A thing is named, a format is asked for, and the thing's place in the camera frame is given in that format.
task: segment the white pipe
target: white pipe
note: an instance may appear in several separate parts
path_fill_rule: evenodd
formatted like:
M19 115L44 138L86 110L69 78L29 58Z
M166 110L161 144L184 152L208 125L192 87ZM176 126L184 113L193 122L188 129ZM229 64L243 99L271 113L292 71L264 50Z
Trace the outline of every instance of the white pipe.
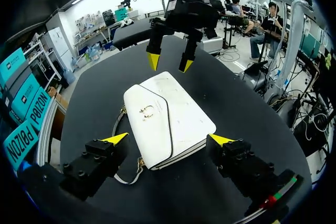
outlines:
M304 15L303 8L305 8L308 3L304 0L294 0L291 6L292 19L289 30L289 43L287 47L287 52L285 56L285 62L283 63L283 71L280 73L278 80L276 81L276 86L281 90L285 82L285 79L289 76L290 70L294 65L296 60L301 37L302 30L304 26Z
M277 50L275 51L274 59L272 60L270 66L268 68L267 80L268 80L269 75L271 74L271 71L274 69L274 66L277 63L277 59L278 59L279 52L281 50L282 42L283 42L285 34L286 34L287 14L286 14L286 3L285 2L282 3L282 8L283 8L283 11L284 11L284 21L283 21L283 24L282 24L281 39L280 39L280 43L277 47Z

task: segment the desk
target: desk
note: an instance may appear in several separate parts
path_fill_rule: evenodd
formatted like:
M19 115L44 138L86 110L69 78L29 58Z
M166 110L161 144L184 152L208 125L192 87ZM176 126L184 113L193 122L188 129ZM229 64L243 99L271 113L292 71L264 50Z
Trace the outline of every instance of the desk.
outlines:
M85 42L88 42L90 39L94 38L95 36L97 36L97 35L99 35L99 34L101 34L101 35L103 36L103 38L106 40L106 42L107 42L107 39L106 39L106 37L105 37L105 35L104 35L104 33L103 33L103 31L104 31L105 29L106 29L106 28L99 29L99 32L94 33L94 34L91 34L90 37L88 37L88 38L86 38L86 39L84 39L84 40L80 40L79 42L75 43L74 46L75 46L76 49L77 49L77 55L79 55L78 46L82 45L82 44L85 43Z
M258 62L261 62L261 59L263 58L263 54L264 54L264 50L265 50L265 45L266 45L266 42L268 39L274 39L274 40L277 40L278 42L281 41L281 35L277 34L276 32L274 31L265 31L264 32L264 42L263 42L263 47L261 48L261 53L260 53L260 57L259 57L259 60ZM283 38L283 41L282 41L282 45L287 45L287 42L288 42L288 39L286 38Z
M115 31L113 45L120 51L138 42L150 38L151 35L151 18L145 18L135 21L134 24L127 27L120 27Z
M250 142L260 158L275 164L278 175L288 168L304 177L301 187L288 202L293 211L311 190L310 172L299 144L275 111L222 63L200 49L196 49L195 62L187 73L181 73L178 67L186 41L176 36L163 38L158 69L152 71L145 51L147 44L119 52L80 76L64 121L61 163L81 155L91 139L111 136L124 104L123 94L129 87L169 71L216 124L217 135ZM140 152L127 117L121 120L117 131L130 133L129 154L118 174L131 180ZM101 220L101 216L109 213L114 219L123 219L123 223L125 220L233 223L243 217L251 203L229 178L219 174L205 155L205 149L162 170L145 169L131 186L107 178L87 202L95 207L83 214L93 216L99 211L101 214L96 215Z
M163 12L163 14L164 14L164 10L155 10L153 12L145 13L145 18L150 18L151 17L151 15L150 15L151 13L158 13L157 16L159 16L160 12Z
M139 15L135 16L135 17L132 17L130 19L134 21L134 20L138 20L138 17L139 17ZM107 27L107 31L109 33L109 41L111 41L111 29L114 29L116 27L120 27L121 23L122 23L122 20L118 21L118 22L115 22L113 25L110 25L110 26Z

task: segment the white handbag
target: white handbag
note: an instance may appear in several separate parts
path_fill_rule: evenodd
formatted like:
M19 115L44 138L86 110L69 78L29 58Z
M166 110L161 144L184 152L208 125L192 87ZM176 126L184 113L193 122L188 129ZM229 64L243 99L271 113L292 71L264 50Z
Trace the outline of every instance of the white handbag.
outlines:
M205 146L216 125L182 86L163 72L124 93L124 103L145 166L171 165Z

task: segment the monitor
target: monitor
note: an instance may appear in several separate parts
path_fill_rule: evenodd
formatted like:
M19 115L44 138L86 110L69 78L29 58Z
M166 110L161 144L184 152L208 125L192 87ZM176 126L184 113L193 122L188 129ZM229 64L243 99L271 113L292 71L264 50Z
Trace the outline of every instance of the monitor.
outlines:
M307 36L302 35L300 42L300 50L304 52L309 58L315 59L320 49L320 41L315 39L311 34Z
M245 12L249 12L251 10L250 7L246 6L246 5L242 5L241 8L243 9L243 11Z
M224 11L224 7L222 5L222 2L220 0L209 0L210 4L213 8L215 8L217 11L222 12Z
M230 12L233 11L233 8L232 8L231 5L225 5L225 7L226 7L226 10L228 10L228 11L230 11Z

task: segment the teal box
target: teal box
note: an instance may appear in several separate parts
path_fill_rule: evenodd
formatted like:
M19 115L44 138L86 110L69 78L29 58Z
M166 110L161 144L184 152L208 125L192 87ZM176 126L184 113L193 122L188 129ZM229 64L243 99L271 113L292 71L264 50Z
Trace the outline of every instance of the teal box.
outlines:
M26 120L30 122L37 131L40 131L41 129L49 102L50 96L42 87L40 87L26 115Z
M126 10L125 7L121 8L119 10L115 10L114 12L116 14L117 21L121 21L121 20L127 18L127 10Z
M37 141L38 136L28 121L21 124L6 138L3 148L14 170L18 170L20 164Z
M17 123L22 123L26 117L30 104L32 103L35 94L40 85L33 74L30 74L27 80L23 83L19 91L12 101L10 115Z
M23 54L22 49L19 48L0 64L0 86L2 88L12 74L14 74L25 61L25 55Z

